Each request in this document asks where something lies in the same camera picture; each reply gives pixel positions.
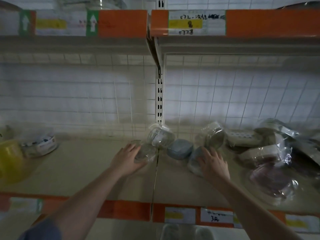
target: yellow container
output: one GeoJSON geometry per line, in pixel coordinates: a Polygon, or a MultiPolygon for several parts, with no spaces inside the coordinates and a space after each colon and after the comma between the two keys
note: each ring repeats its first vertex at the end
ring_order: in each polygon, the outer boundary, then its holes
{"type": "Polygon", "coordinates": [[[23,178],[24,158],[16,140],[0,142],[0,177],[6,183],[15,183],[23,178]]]}

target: hand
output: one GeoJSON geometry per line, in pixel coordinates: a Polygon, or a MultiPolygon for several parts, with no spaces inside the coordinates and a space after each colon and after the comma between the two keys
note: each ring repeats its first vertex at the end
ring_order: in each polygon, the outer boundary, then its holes
{"type": "Polygon", "coordinates": [[[120,173],[121,177],[129,175],[147,164],[147,162],[134,163],[134,157],[141,148],[141,146],[135,146],[128,143],[117,152],[111,161],[110,168],[120,173]]]}
{"type": "Polygon", "coordinates": [[[204,178],[214,186],[219,185],[221,180],[230,180],[228,163],[223,161],[221,154],[217,153],[213,147],[210,147],[211,154],[204,147],[202,151],[204,158],[199,157],[198,162],[204,178]]]}

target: sleeve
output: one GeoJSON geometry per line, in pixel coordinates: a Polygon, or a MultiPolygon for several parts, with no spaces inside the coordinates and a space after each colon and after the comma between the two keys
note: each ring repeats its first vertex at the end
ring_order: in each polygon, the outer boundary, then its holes
{"type": "Polygon", "coordinates": [[[26,230],[18,240],[61,240],[61,232],[50,218],[26,230]]]}

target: green arrow sticker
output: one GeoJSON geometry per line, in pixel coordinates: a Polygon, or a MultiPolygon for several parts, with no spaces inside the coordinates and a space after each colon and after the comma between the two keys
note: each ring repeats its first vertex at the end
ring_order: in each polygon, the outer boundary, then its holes
{"type": "Polygon", "coordinates": [[[99,11],[87,11],[86,36],[98,36],[99,11]]]}
{"type": "Polygon", "coordinates": [[[19,35],[28,36],[32,33],[30,10],[22,10],[19,16],[19,35]]]}

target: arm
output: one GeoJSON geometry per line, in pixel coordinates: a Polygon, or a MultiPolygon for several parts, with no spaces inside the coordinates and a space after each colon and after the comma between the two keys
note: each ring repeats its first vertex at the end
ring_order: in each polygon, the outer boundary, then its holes
{"type": "Polygon", "coordinates": [[[198,158],[205,179],[229,202],[251,240],[301,240],[269,211],[262,208],[230,181],[227,162],[213,148],[202,148],[205,160],[198,158]]]}
{"type": "MultiPolygon", "coordinates": [[[[121,148],[112,159],[108,169],[68,199],[53,214],[49,215],[48,219],[58,228],[62,240],[82,240],[86,238],[103,202],[116,182],[121,177],[129,175],[146,165],[145,162],[134,163],[134,157],[139,150],[140,147],[136,148],[135,145],[131,144],[126,145],[125,148],[121,148]]],[[[47,235],[47,232],[41,236],[43,238],[37,237],[36,239],[60,240],[53,239],[47,235]]]]}

